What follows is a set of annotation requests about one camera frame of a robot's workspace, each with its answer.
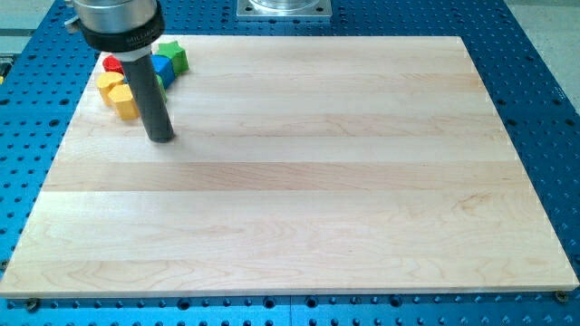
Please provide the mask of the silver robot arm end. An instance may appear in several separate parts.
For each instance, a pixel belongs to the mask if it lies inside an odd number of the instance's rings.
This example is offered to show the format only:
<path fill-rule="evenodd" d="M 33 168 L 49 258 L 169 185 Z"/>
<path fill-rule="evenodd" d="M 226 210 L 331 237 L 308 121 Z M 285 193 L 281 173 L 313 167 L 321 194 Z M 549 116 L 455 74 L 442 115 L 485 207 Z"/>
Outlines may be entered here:
<path fill-rule="evenodd" d="M 121 62 L 135 62 L 151 53 L 165 31 L 157 0 L 65 0 L 74 16 L 64 23 L 80 32 L 92 48 L 112 53 Z"/>

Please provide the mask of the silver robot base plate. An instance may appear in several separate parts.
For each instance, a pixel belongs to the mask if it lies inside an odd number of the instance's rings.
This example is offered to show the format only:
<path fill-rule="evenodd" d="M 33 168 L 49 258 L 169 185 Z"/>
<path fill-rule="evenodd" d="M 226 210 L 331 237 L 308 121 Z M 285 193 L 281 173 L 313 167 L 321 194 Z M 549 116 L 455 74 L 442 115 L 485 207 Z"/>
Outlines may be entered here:
<path fill-rule="evenodd" d="M 330 17 L 331 0 L 237 0 L 237 17 Z"/>

